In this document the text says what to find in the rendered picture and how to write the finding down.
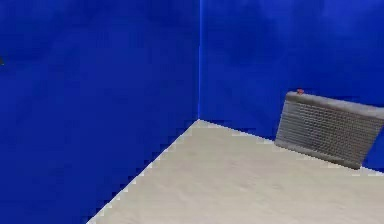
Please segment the grey mesh bin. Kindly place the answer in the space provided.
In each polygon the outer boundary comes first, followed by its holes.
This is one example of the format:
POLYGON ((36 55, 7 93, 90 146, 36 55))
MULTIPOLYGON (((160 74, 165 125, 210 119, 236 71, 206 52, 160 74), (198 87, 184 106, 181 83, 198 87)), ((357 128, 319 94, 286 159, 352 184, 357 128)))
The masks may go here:
POLYGON ((289 92, 275 144, 359 169, 384 128, 384 108, 289 92))

